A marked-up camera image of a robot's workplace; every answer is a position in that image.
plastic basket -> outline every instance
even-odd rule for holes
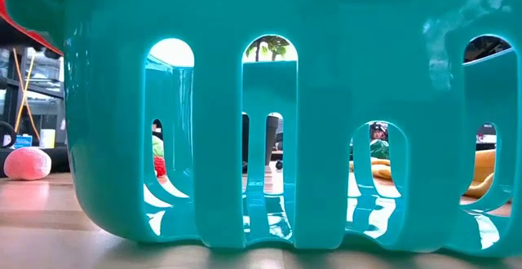
[[[280,241],[336,249],[363,235],[392,250],[520,253],[516,53],[466,65],[462,56],[483,34],[517,48],[522,0],[256,2],[6,0],[17,24],[47,32],[65,53],[74,184],[96,224],[132,240],[201,240],[214,248]],[[299,65],[242,65],[243,51],[264,34],[288,38]],[[192,48],[191,99],[175,98],[178,69],[146,74],[148,51],[166,37]],[[250,117],[246,192],[242,111]],[[277,196],[263,193],[270,112],[285,119],[284,192]],[[153,173],[156,118],[174,183],[168,188]],[[369,150],[357,148],[368,143],[365,123],[375,120],[390,123],[398,197],[378,194]],[[461,206],[484,122],[498,129],[495,181],[483,199]],[[350,138],[360,195],[347,197]],[[159,201],[146,202],[150,194]],[[488,214],[510,198],[510,218]]]

black object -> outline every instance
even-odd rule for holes
[[[277,160],[277,162],[276,162],[276,169],[277,170],[282,170],[283,169],[283,161]]]
[[[276,134],[276,143],[282,143],[282,142],[283,142],[283,133],[280,132],[279,134]]]
[[[248,162],[248,136],[249,136],[249,124],[250,119],[248,115],[243,114],[243,127],[242,127],[242,149],[241,156],[244,162]],[[276,130],[279,125],[279,118],[269,115],[267,118],[267,139],[266,139],[266,156],[265,165],[270,163],[272,158],[272,150],[276,144]]]
[[[71,172],[67,147],[42,149],[51,158],[51,172]]]
[[[30,36],[22,33],[17,28],[8,24],[4,19],[0,18],[0,32],[2,37],[0,38],[0,46],[29,46],[35,51],[43,51],[43,54],[47,58],[57,60],[60,58],[60,54],[54,52],[51,49],[45,48],[42,44],[32,39]]]
[[[156,125],[157,128],[161,129],[161,121],[159,119],[154,119],[153,124]]]
[[[11,136],[11,142],[9,142],[5,146],[1,146],[0,148],[9,148],[10,146],[14,145],[16,142],[16,132],[15,129],[7,122],[0,121],[0,128],[4,128],[7,131],[7,134]]]
[[[7,89],[7,77],[0,76],[0,90]]]
[[[493,150],[497,148],[496,143],[478,143],[476,145],[476,151]]]
[[[509,48],[511,48],[511,45],[499,37],[477,37],[473,39],[469,44],[467,44],[466,51],[464,54],[464,62],[478,60]]]
[[[153,135],[159,138],[160,140],[163,140],[163,133],[153,131]]]
[[[490,123],[484,123],[480,128],[477,134],[481,135],[497,135],[497,131],[495,130],[495,126]]]

wooden floor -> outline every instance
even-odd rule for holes
[[[269,190],[281,172],[268,170]],[[385,192],[393,192],[390,183]],[[503,213],[509,213],[509,207]],[[522,268],[522,259],[469,259],[448,254],[364,251],[295,251],[257,248],[243,253],[211,251],[201,245],[138,245],[102,231],[82,212],[70,174],[34,182],[0,179],[0,268]]]

pink ball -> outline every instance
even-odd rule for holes
[[[19,148],[7,156],[3,171],[10,179],[43,179],[51,172],[51,158],[39,148]]]

